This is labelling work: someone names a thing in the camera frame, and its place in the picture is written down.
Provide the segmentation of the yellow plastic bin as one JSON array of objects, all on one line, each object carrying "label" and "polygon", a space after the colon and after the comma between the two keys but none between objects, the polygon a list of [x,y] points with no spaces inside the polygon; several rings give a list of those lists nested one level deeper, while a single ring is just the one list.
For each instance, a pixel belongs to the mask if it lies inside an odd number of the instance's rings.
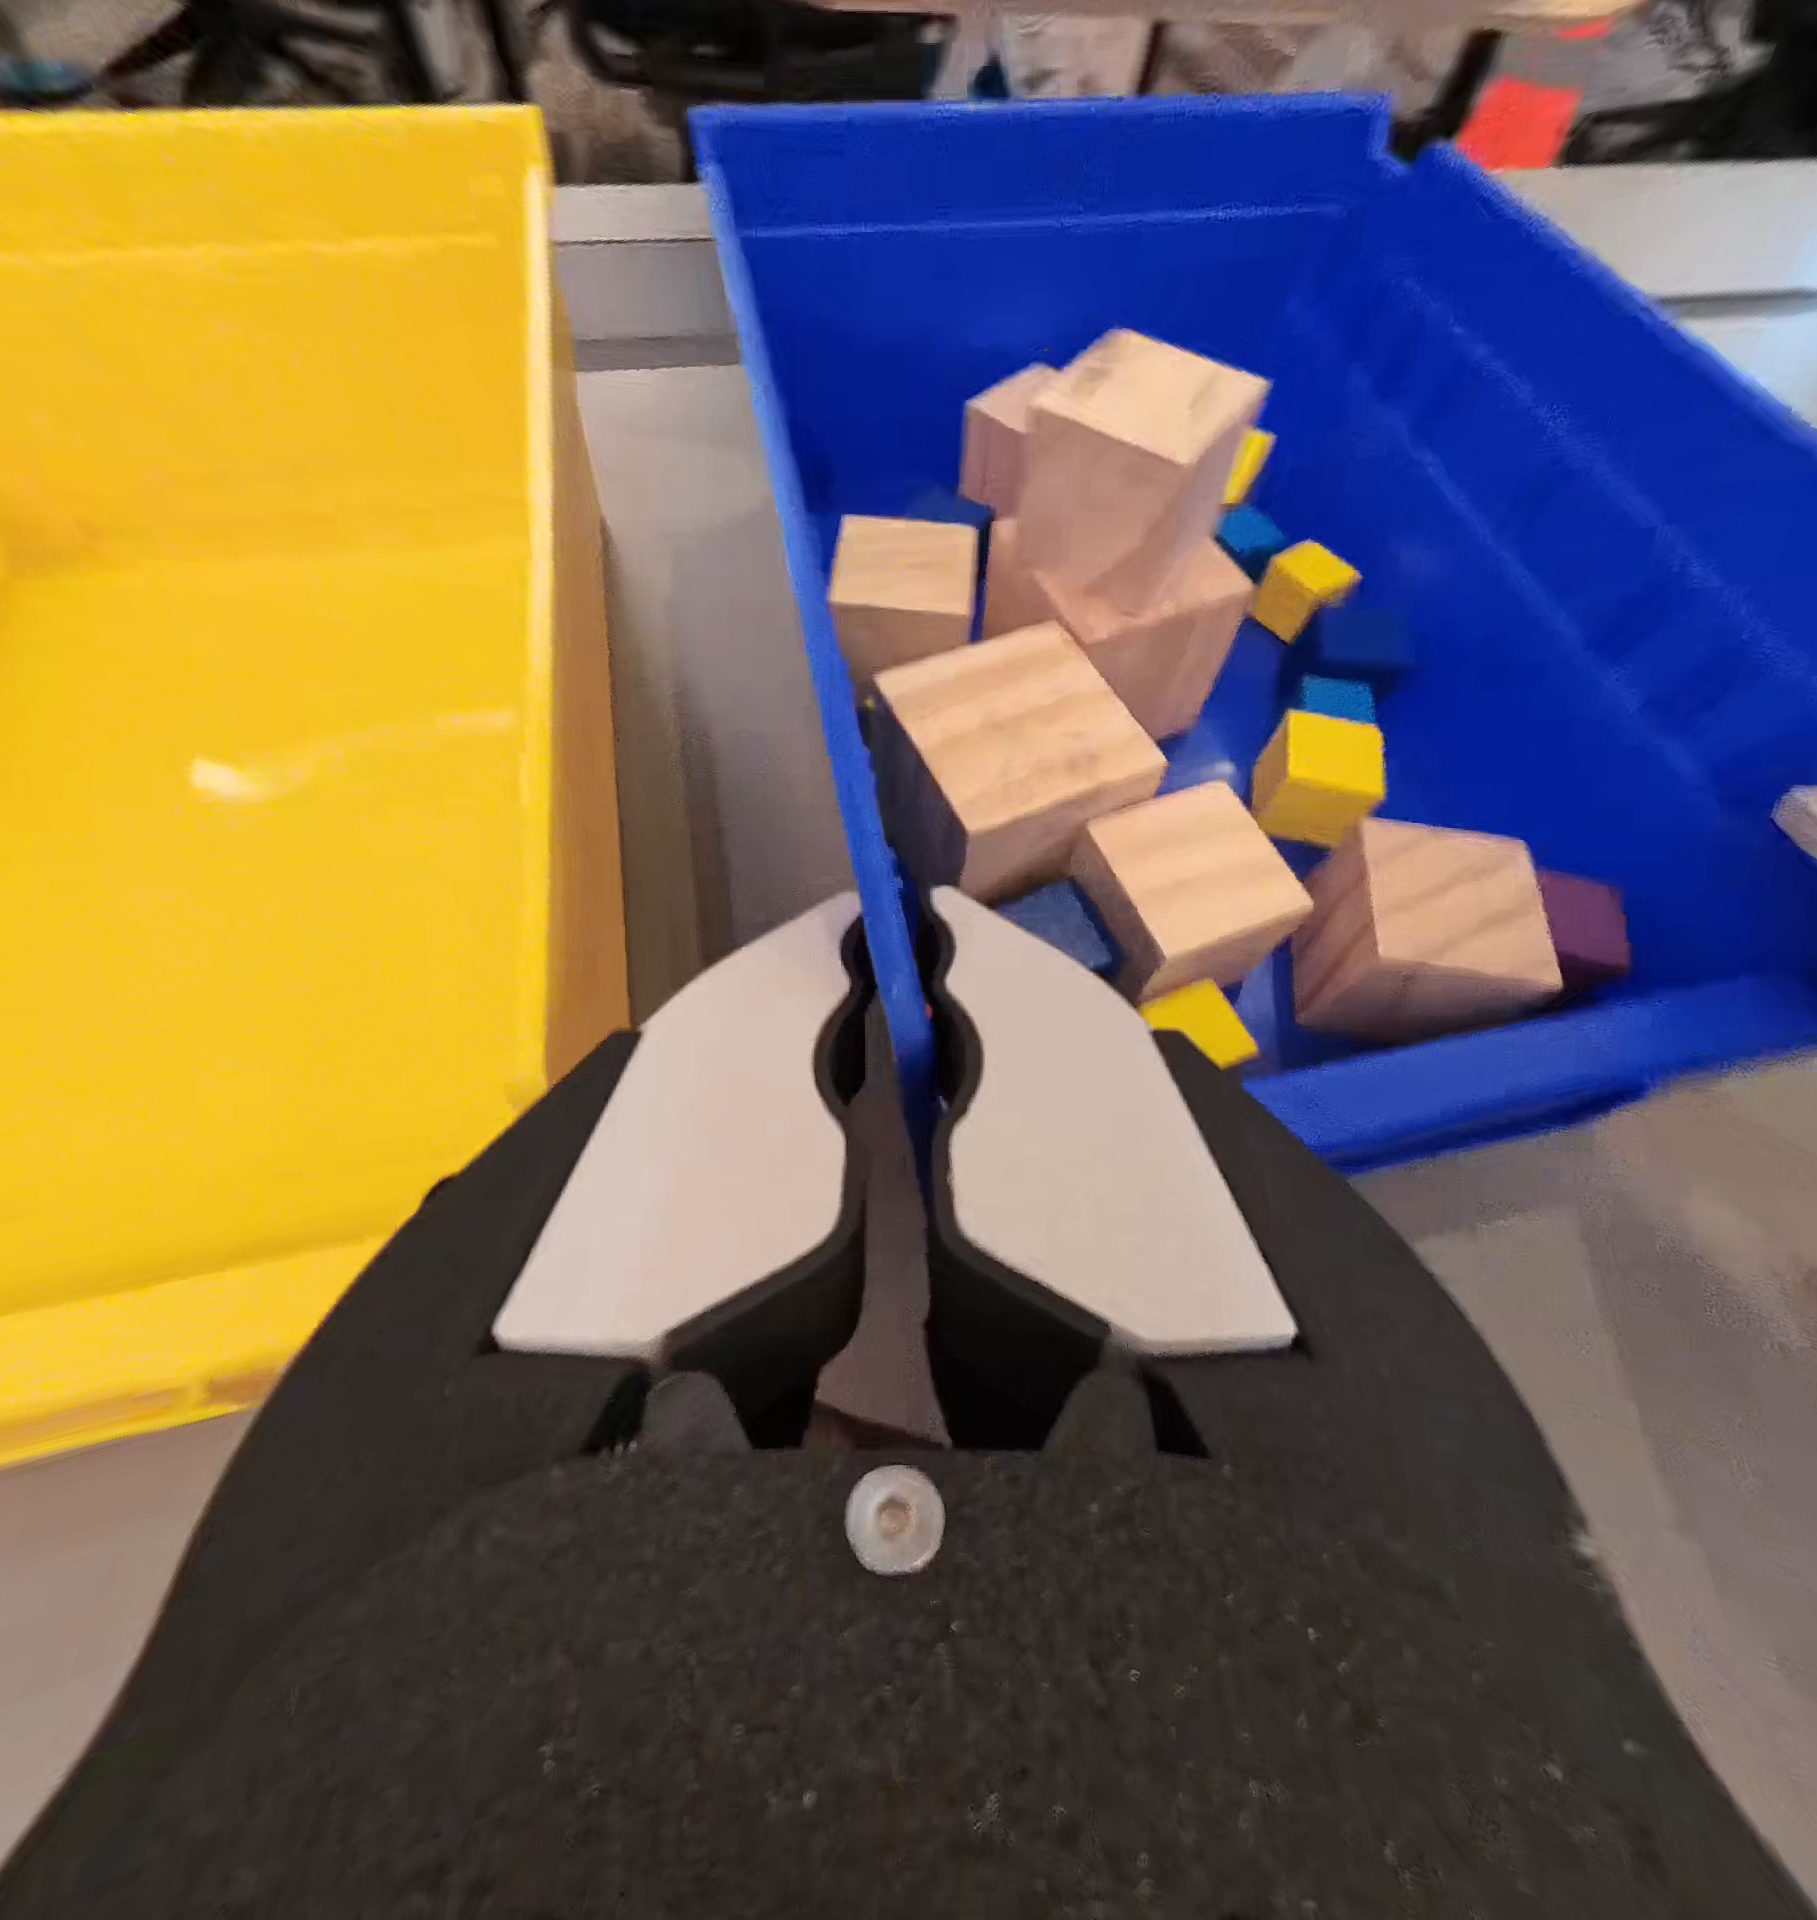
[{"label": "yellow plastic bin", "polygon": [[0,1470],[257,1402],[631,1021],[536,109],[0,113]]}]

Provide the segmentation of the blue plastic bin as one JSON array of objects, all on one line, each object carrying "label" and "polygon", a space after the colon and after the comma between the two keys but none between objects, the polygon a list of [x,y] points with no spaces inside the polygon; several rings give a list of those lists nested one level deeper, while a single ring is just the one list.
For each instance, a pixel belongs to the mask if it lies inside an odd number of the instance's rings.
[{"label": "blue plastic bin", "polygon": [[1392,819],[1624,899],[1634,968],[1388,1050],[1256,1002],[1256,1099],[1345,1172],[1817,1047],[1817,434],[1471,162],[1338,97],[701,109],[690,151],[907,1127],[942,1114],[919,904],[827,609],[832,527],[952,479],[967,399],[1113,327],[1265,377],[1261,499],[1411,666]]}]

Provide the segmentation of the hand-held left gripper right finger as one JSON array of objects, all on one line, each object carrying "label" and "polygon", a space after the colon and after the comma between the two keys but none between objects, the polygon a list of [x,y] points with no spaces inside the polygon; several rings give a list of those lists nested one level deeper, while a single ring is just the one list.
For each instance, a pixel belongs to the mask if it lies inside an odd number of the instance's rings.
[{"label": "hand-held left gripper right finger", "polygon": [[925,900],[925,986],[925,1344],[957,1448],[1037,1451],[1107,1363],[1140,1373],[1298,1342],[1130,1002],[949,886]]}]

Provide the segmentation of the pile of wooden coloured cubes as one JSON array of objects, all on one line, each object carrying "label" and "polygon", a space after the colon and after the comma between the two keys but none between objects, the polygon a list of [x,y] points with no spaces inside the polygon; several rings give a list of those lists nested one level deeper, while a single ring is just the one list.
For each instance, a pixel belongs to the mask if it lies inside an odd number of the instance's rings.
[{"label": "pile of wooden coloured cubes", "polygon": [[965,408],[942,516],[840,520],[829,609],[909,880],[1241,1068],[1622,985],[1621,893],[1384,816],[1400,629],[1252,504],[1266,377],[1130,329]]}]

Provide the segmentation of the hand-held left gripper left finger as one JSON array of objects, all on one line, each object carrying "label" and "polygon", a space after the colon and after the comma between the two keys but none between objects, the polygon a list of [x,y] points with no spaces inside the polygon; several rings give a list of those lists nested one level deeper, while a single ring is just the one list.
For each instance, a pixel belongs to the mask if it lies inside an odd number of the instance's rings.
[{"label": "hand-held left gripper left finger", "polygon": [[734,948],[638,1029],[491,1326],[497,1350],[716,1380],[803,1442],[865,1297],[848,1140],[869,961],[853,893]]}]

